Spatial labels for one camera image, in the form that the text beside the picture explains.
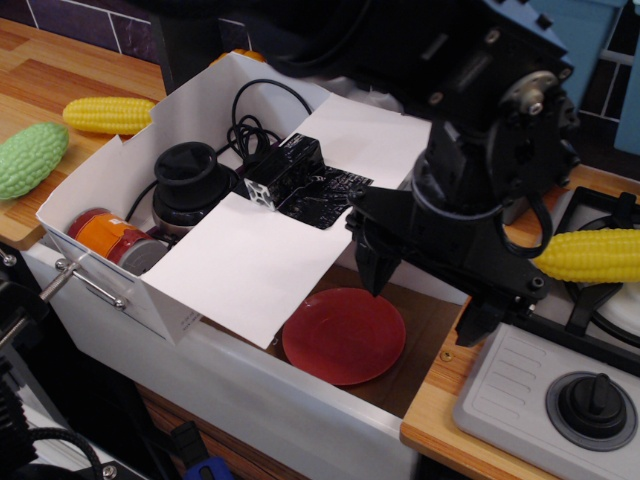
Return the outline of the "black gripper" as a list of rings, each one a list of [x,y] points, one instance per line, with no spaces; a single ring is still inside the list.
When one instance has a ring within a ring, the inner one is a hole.
[[[509,251],[492,217],[448,219],[419,206],[409,191],[357,187],[346,228],[356,245],[363,287],[378,296],[401,262],[471,297],[455,327],[456,344],[476,346],[510,325],[518,300],[543,299],[549,280],[526,257]]]

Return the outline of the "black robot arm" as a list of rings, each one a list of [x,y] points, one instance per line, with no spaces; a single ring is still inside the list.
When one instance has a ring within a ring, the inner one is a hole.
[[[463,346],[527,315],[548,291],[542,247],[512,243],[503,213],[528,202],[548,243],[543,196],[579,162],[550,19],[525,1],[291,1],[270,15],[259,44],[277,70],[378,87],[432,124],[407,189],[350,195],[363,285],[380,293],[408,262],[465,292]]]

